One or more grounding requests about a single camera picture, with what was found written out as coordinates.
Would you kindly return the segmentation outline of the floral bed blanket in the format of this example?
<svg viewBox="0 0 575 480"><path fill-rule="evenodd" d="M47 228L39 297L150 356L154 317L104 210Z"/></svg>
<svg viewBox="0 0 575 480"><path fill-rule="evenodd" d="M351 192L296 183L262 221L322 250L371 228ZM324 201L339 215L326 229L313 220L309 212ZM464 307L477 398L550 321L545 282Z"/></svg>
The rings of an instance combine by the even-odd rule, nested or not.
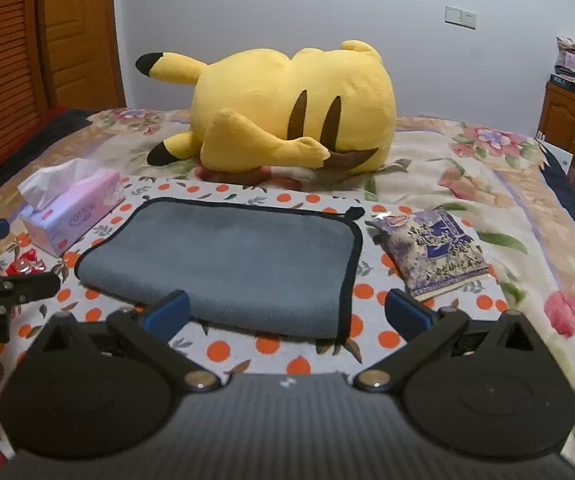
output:
<svg viewBox="0 0 575 480"><path fill-rule="evenodd" d="M575 193L567 181L548 183L557 164L545 159L534 140L464 122L402 118L391 154L375 174L343 178L271 169L239 184L210 177L191 160L148 166L146 154L155 144L187 128L183 110L114 108L80 124L73 118L72 113L57 117L35 136L32 161L0 177L0 218L11 226L10 235L0 240L0 268L33 247L18 216L24 205L18 185L36 170L78 157L94 160L120 173L125 200L63 256L41 256L59 275L61 289L52 299L15 310L11 339L0 344L0 393L50 315L64 311L99 321L118 308L117 300L79 283L76 261L116 231L143 200L161 196L325 212L355 204L377 213L443 208L481 239L489 271L429 305L455 306L474 318L522 311L575 391ZM0 453L10 451L0 426ZM564 453L575 465L575 426Z"/></svg>

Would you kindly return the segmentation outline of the purple grey microfiber towel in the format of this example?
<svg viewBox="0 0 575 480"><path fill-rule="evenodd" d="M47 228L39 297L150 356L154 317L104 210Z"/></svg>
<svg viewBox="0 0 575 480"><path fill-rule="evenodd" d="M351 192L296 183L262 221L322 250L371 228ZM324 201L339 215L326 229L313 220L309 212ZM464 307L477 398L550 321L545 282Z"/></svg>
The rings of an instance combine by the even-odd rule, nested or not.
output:
<svg viewBox="0 0 575 480"><path fill-rule="evenodd" d="M75 274L134 304L182 290L192 318L216 325L345 339L364 213L157 198L86 250Z"/></svg>

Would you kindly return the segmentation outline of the yellow Pikachu plush toy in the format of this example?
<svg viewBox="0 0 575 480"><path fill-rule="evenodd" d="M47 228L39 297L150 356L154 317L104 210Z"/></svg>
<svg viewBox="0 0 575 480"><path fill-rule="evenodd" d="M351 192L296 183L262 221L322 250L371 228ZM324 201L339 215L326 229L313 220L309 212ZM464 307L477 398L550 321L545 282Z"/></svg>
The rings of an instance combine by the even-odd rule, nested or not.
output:
<svg viewBox="0 0 575 480"><path fill-rule="evenodd" d="M393 143L393 83L380 53L360 40L293 56L252 49L212 64L151 52L136 67L194 89L189 129L152 148L154 167L196 157L227 174L263 166L365 174L384 165Z"/></svg>

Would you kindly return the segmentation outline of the red candy wrapper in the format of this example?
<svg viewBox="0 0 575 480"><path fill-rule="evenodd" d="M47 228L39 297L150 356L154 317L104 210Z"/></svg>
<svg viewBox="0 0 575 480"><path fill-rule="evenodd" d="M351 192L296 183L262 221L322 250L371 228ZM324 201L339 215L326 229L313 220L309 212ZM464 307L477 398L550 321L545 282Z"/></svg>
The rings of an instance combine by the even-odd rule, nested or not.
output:
<svg viewBox="0 0 575 480"><path fill-rule="evenodd" d="M19 254L6 269L7 275L38 274L47 271L47 267L35 249Z"/></svg>

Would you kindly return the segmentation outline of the wooden louvred wardrobe door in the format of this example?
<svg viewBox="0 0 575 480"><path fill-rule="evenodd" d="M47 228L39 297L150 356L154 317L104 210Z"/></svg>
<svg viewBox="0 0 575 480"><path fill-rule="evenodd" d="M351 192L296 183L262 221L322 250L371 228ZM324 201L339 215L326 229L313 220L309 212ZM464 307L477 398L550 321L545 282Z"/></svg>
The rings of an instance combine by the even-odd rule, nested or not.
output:
<svg viewBox="0 0 575 480"><path fill-rule="evenodd" d="M64 110L125 103L114 0L0 0L0 184Z"/></svg>

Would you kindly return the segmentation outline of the white wall switch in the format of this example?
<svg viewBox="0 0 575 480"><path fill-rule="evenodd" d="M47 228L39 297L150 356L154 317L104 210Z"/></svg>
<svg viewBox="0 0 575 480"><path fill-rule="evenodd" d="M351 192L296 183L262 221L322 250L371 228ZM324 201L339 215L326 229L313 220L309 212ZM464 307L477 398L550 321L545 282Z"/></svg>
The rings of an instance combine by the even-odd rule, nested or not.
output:
<svg viewBox="0 0 575 480"><path fill-rule="evenodd" d="M477 15L454 6L445 6L445 23L475 30Z"/></svg>

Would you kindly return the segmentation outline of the pink tissue box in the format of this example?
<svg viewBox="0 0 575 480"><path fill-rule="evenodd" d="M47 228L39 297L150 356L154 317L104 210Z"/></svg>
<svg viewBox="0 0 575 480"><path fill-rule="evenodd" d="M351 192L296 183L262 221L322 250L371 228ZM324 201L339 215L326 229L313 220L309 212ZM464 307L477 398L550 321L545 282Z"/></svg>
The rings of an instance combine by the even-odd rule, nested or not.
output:
<svg viewBox="0 0 575 480"><path fill-rule="evenodd" d="M21 220L33 244L59 257L124 198L122 177L89 159L35 171L18 185Z"/></svg>

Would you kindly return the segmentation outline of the purple white snack packet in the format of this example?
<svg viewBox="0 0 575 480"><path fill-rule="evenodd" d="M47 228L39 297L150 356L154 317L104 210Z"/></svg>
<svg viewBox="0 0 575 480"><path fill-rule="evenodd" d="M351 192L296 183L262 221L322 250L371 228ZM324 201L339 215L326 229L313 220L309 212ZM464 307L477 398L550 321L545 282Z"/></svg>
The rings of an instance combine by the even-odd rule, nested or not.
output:
<svg viewBox="0 0 575 480"><path fill-rule="evenodd" d="M488 274L476 234L444 209L383 212L367 224L380 235L414 299L443 295Z"/></svg>

